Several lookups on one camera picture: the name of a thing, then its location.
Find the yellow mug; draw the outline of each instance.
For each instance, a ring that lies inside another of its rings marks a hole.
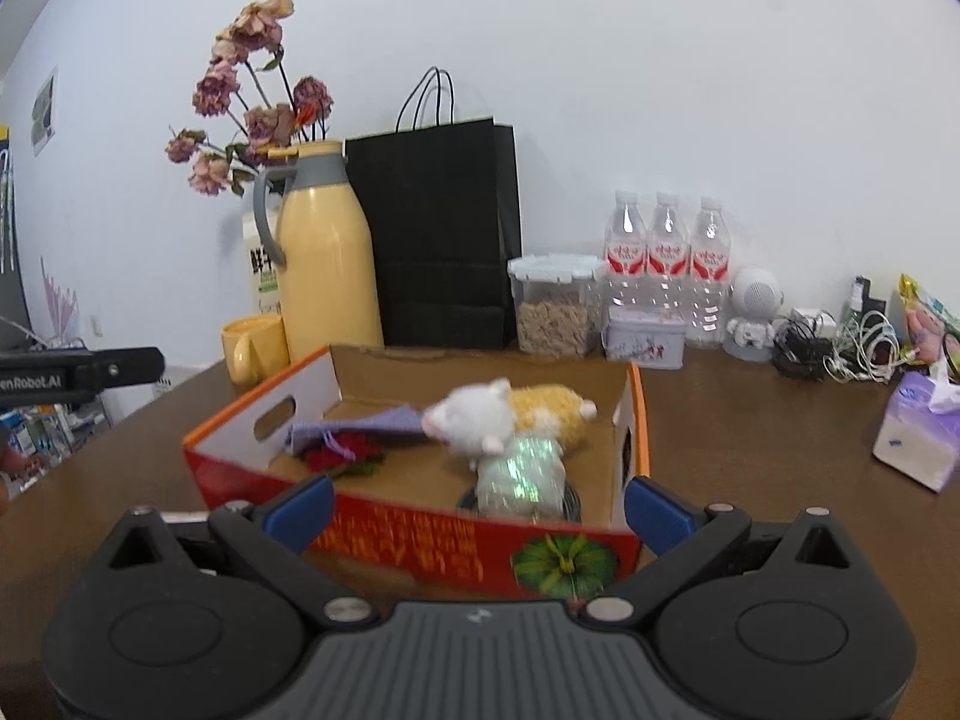
[[[283,319],[276,314],[237,319],[220,331],[220,337],[234,384],[254,385],[290,365]]]

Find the black paper bag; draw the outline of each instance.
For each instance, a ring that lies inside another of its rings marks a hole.
[[[517,326],[507,261],[520,257],[514,129],[477,119],[346,148],[373,237],[385,343],[510,343]]]

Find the lavender tissue package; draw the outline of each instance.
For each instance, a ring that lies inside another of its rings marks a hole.
[[[960,459],[960,410],[933,413],[935,386],[915,371],[904,376],[887,405],[874,457],[939,493]]]

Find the green glittery bag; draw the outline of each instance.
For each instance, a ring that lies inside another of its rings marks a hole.
[[[477,511],[483,517],[563,519],[565,484],[560,445],[525,430],[510,440],[502,455],[477,464]]]

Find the power adapter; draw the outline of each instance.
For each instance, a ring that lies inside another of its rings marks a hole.
[[[832,314],[819,308],[795,308],[790,310],[790,319],[805,324],[814,338],[830,340],[837,334],[837,322]]]

